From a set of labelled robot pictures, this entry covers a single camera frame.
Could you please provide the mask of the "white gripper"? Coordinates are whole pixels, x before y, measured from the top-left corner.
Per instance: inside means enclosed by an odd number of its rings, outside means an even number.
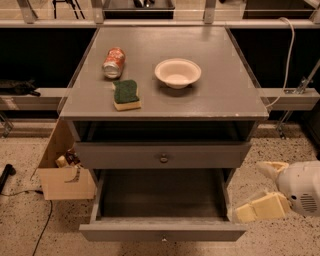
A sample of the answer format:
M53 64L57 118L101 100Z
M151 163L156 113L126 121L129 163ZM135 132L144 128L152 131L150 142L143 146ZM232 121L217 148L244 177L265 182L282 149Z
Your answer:
M291 165L261 161L256 166L265 177L276 180L281 193L263 191L237 205L233 210L237 223L284 218L291 209L303 216L320 216L320 161Z

